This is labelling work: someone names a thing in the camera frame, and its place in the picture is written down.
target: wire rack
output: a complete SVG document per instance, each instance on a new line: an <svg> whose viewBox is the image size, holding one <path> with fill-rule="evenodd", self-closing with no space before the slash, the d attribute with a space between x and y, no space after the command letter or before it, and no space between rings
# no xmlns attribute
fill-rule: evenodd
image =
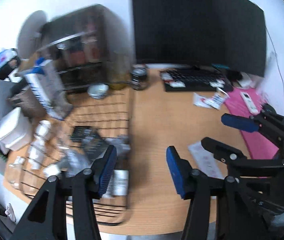
<svg viewBox="0 0 284 240"><path fill-rule="evenodd" d="M75 126L94 126L104 138L114 138L119 135L127 135L131 144L130 120L132 114L133 91L125 88L113 91L102 100L89 98L87 93L68 95L68 100L73 105L71 114L62 122L55 123L63 131L68 144L81 152L80 144L69 140ZM46 142L44 161L39 170L32 170L31 164L24 162L20 176L21 192L32 199L46 180L43 169L61 159L62 154L56 146L56 138ZM130 153L117 160L115 169L129 170L128 160ZM94 200L94 211L97 222L102 225L116 226L124 222L128 211L128 194L113 198L101 198ZM72 201L66 202L67 216L73 216Z"/></svg>

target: remote control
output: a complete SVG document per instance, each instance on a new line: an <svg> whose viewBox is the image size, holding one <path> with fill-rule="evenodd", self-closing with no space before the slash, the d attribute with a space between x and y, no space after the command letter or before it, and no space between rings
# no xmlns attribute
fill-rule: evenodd
<svg viewBox="0 0 284 240"><path fill-rule="evenodd" d="M258 114L259 111L257 110L253 100L251 99L250 95L246 92L241 92L241 97L243 98L248 110L251 114Z"/></svg>

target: keyboard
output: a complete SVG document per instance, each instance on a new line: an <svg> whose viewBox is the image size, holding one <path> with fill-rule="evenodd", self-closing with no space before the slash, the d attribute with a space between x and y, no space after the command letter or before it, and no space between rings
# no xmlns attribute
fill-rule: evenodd
<svg viewBox="0 0 284 240"><path fill-rule="evenodd" d="M219 72L202 69L168 69L160 72L166 92L233 91L230 81Z"/></svg>

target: computer monitor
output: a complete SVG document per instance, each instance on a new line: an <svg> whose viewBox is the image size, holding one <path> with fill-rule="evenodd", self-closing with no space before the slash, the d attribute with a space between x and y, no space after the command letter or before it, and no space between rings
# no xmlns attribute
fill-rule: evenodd
<svg viewBox="0 0 284 240"><path fill-rule="evenodd" d="M138 64L214 64L264 76L264 12L249 0L132 3Z"/></svg>

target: white cable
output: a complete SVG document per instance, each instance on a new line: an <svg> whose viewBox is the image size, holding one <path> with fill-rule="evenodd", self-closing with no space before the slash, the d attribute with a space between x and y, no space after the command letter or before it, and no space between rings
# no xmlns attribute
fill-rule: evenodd
<svg viewBox="0 0 284 240"><path fill-rule="evenodd" d="M275 50L275 47L274 47L274 43L272 41L271 35L269 35L269 30L266 27L265 27L265 29L266 29L266 32L267 32L269 39L271 40L271 43L272 43L272 46L273 46L273 50L274 50L274 53L275 53L275 59L276 59L276 65L277 65L278 73L280 74L280 77L281 77L281 80L282 80L283 92L284 92L284 80L283 80L283 77L282 77L282 74L281 74L281 71L280 71L280 66L278 65L277 53L276 53L276 50Z"/></svg>

